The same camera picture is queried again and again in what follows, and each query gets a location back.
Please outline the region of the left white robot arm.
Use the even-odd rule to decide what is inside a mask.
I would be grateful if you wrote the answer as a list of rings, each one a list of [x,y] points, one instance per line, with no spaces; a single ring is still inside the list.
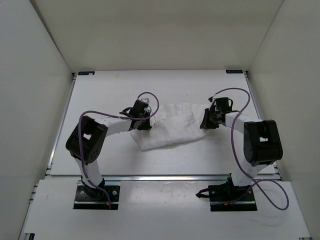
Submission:
[[[105,138],[132,130],[150,130],[148,117],[151,115],[149,99],[137,99],[132,107],[120,112],[123,117],[93,119],[84,116],[66,141],[65,148],[76,159],[81,172],[82,184],[93,199],[104,195],[105,182],[100,173],[97,158],[101,153]]]

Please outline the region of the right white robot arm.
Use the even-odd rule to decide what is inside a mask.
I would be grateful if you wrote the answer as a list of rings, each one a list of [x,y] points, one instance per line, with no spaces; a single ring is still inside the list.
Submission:
[[[230,174],[231,183],[224,187],[224,195],[236,200],[242,188],[251,184],[264,168],[283,157],[283,147],[274,120],[253,118],[233,110],[233,100],[228,97],[210,97],[211,106],[204,110],[201,129],[213,130],[219,126],[231,128],[243,134],[244,159],[237,161],[238,169]]]

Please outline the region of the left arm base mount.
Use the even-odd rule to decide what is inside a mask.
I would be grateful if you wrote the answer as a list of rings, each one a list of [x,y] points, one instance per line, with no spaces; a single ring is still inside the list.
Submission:
[[[104,191],[91,188],[78,181],[73,208],[75,210],[118,210],[121,183],[119,181],[104,181]]]

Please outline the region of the white skirt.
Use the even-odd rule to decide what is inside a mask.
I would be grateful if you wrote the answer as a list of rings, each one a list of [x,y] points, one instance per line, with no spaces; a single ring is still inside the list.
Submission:
[[[197,141],[208,134],[200,125],[208,104],[165,104],[151,118],[151,130],[130,132],[141,151]]]

